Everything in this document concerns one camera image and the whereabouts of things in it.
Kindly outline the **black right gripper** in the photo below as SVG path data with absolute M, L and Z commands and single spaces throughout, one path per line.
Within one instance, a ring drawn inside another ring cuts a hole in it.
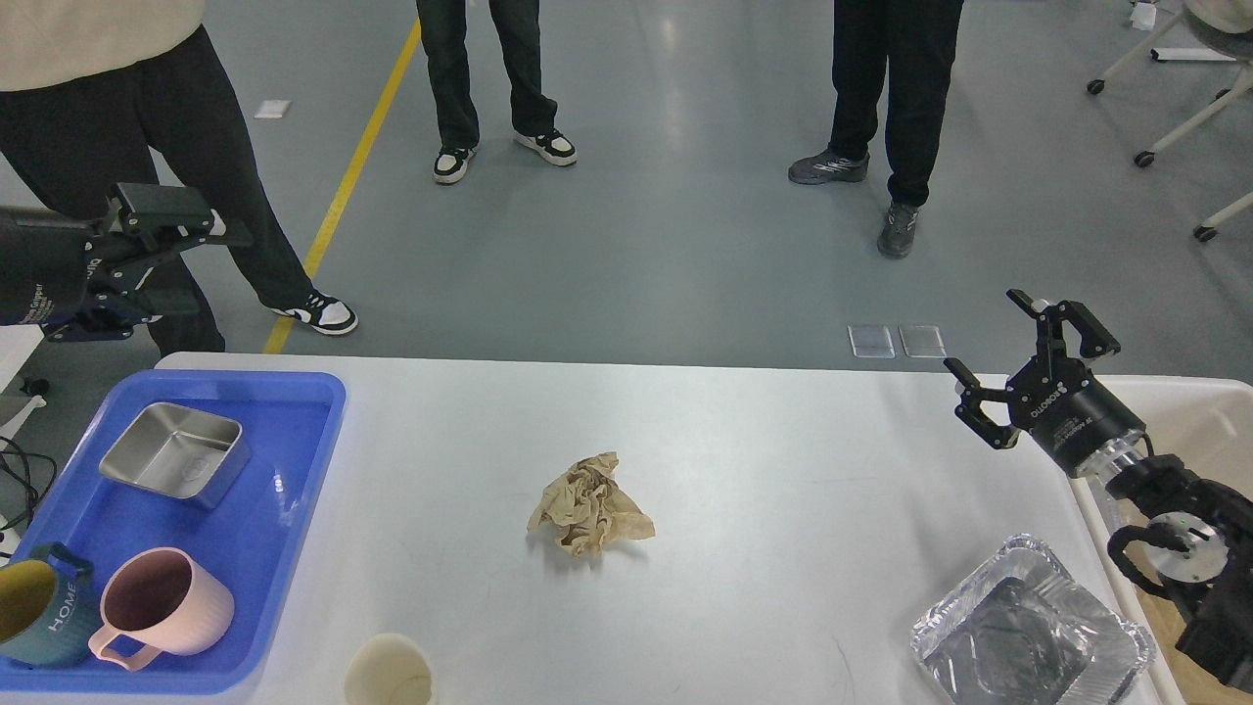
M 954 414 L 994 450 L 1007 450 L 1020 430 L 1037 442 L 1066 476 L 1088 475 L 1093 453 L 1116 441 L 1129 445 L 1144 436 L 1146 425 L 1091 373 L 1091 364 L 1121 353 L 1121 344 L 1079 301 L 1056 304 L 1025 291 L 1006 296 L 1037 326 L 1037 343 L 1027 364 L 1010 378 L 1010 389 L 984 387 L 957 357 L 944 366 L 957 381 Z M 984 402 L 1010 404 L 1010 425 L 997 425 L 984 412 Z

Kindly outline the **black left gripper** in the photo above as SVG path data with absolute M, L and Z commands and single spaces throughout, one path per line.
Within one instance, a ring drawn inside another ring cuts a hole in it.
M 108 205 L 107 218 L 94 220 L 4 207 L 3 326 L 41 326 L 56 343 L 127 341 L 138 326 L 193 316 L 200 304 L 180 287 L 117 293 L 91 284 L 95 273 L 142 280 L 193 247 L 254 244 L 246 223 L 212 209 L 195 188 L 117 183 Z

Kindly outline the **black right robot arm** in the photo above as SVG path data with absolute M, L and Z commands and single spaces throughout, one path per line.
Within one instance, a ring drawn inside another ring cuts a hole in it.
M 1111 562 L 1141 592 L 1177 606 L 1182 655 L 1217 682 L 1249 691 L 1250 500 L 1153 450 L 1144 421 L 1093 374 L 1093 362 L 1121 344 L 1088 306 L 1019 289 L 1007 298 L 1037 326 L 1034 354 L 1001 389 L 945 358 L 957 379 L 954 414 L 995 450 L 1027 435 L 1068 477 L 1094 477 L 1110 498 L 1130 501 L 1146 525 L 1111 535 Z

